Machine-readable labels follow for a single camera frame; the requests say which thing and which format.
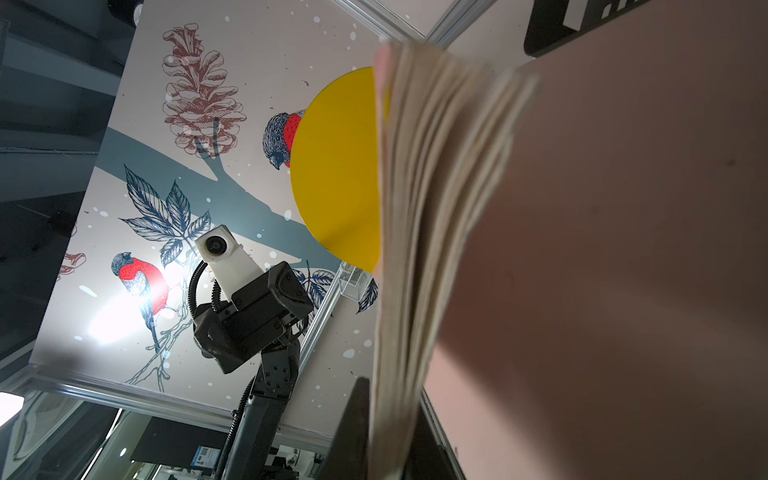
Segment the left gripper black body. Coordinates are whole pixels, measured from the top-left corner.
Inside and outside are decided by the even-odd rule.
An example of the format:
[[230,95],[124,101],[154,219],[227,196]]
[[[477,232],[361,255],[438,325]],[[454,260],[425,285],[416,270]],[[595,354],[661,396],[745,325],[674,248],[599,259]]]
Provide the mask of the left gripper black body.
[[215,284],[209,303],[197,302],[197,284],[208,264],[204,261],[191,277],[191,313],[195,342],[206,358],[230,374],[256,355],[273,363],[280,356],[298,368],[299,336],[308,327],[314,304],[297,274],[286,262],[222,299]]

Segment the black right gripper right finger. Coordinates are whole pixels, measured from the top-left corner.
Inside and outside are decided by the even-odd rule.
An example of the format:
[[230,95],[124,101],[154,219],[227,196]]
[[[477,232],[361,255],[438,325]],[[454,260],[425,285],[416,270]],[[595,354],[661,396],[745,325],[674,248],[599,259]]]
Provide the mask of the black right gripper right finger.
[[404,478],[410,480],[464,480],[438,415],[426,392],[421,393],[417,423]]

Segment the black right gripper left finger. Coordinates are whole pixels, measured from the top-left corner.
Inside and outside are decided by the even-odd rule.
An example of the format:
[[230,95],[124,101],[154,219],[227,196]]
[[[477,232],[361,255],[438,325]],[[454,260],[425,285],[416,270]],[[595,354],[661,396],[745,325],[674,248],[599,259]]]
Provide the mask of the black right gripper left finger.
[[370,380],[356,379],[317,479],[365,480],[370,426]]

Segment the red Hamlet book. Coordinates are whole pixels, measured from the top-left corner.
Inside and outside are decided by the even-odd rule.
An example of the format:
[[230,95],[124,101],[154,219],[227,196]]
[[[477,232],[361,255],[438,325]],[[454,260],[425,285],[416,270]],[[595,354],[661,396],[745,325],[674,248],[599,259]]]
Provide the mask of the red Hamlet book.
[[381,253],[367,473],[398,479],[465,243],[536,81],[416,42],[382,47],[374,78]]

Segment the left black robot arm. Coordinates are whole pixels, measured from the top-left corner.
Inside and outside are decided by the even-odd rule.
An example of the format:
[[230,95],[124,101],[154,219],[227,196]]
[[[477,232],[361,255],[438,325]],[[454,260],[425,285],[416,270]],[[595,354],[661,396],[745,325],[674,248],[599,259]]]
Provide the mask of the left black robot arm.
[[197,285],[207,267],[202,261],[195,268],[187,294],[197,346],[225,374],[260,357],[258,371],[232,411],[214,477],[263,479],[280,419],[298,380],[299,336],[314,304],[285,262],[230,294],[227,301],[215,285],[211,301],[199,304]]

